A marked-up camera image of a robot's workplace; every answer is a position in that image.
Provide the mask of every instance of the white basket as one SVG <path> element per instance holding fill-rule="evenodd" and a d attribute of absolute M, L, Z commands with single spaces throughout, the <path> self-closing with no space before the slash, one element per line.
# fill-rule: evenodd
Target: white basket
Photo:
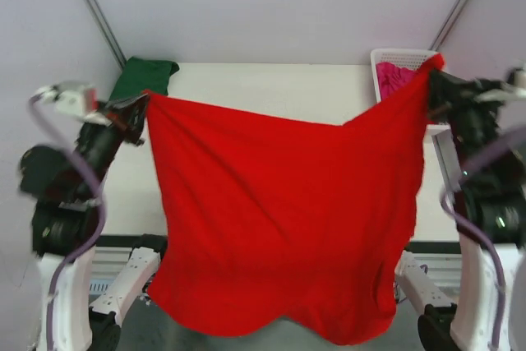
<path fill-rule="evenodd" d="M 376 74 L 376 64 L 380 62 L 390 62 L 397 67 L 406 67 L 410 70 L 417 70 L 427 59 L 436 55 L 435 51 L 425 49 L 406 49 L 406 48 L 378 48 L 371 51 L 372 78 L 375 84 L 376 102 L 381 102 L 380 83 Z M 426 134 L 434 136 L 443 131 L 449 131 L 449 125 L 427 125 Z"/>

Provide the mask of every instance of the white tabletop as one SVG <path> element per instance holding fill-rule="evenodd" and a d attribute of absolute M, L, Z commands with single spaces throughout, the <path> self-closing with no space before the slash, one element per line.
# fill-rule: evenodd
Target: white tabletop
<path fill-rule="evenodd" d="M 369 109 L 375 94 L 368 66 L 183 63 L 168 94 L 196 102 L 311 122 L 341 124 Z M 166 234 L 148 131 L 142 147 L 122 145 L 105 182 L 104 234 Z M 454 223 L 440 208 L 444 184 L 432 142 L 418 194 L 413 241 L 456 241 Z"/>

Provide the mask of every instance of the gray floor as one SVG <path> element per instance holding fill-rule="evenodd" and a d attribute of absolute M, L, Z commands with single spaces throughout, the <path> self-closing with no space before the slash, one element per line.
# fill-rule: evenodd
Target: gray floor
<path fill-rule="evenodd" d="M 137 301 L 125 320 L 118 351 L 420 351 L 417 317 L 403 303 L 390 330 L 354 347 L 336 347 L 293 322 L 281 320 L 240 338 L 216 338 L 190 332 L 156 306 Z"/>

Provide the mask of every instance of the plastic basket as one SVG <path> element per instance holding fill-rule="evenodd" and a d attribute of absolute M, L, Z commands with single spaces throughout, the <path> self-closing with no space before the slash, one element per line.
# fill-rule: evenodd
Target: plastic basket
<path fill-rule="evenodd" d="M 377 48 L 371 51 L 372 77 L 375 85 L 376 102 L 380 103 L 380 83 L 376 74 L 376 64 L 380 62 L 390 62 L 397 67 L 406 67 L 410 70 L 417 70 L 427 59 L 436 55 L 436 51 L 425 49 L 409 48 Z M 450 126 L 447 124 L 427 125 L 427 135 L 434 136 L 443 131 L 448 131 Z"/>

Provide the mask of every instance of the red fabric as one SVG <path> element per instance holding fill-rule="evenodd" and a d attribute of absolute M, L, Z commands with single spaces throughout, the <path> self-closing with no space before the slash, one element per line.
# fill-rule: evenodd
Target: red fabric
<path fill-rule="evenodd" d="M 152 299 L 208 335 L 246 335 L 282 316 L 335 344 L 384 332 L 415 226 L 427 72 L 442 64 L 434 57 L 342 126 L 152 95 L 168 221 Z"/>

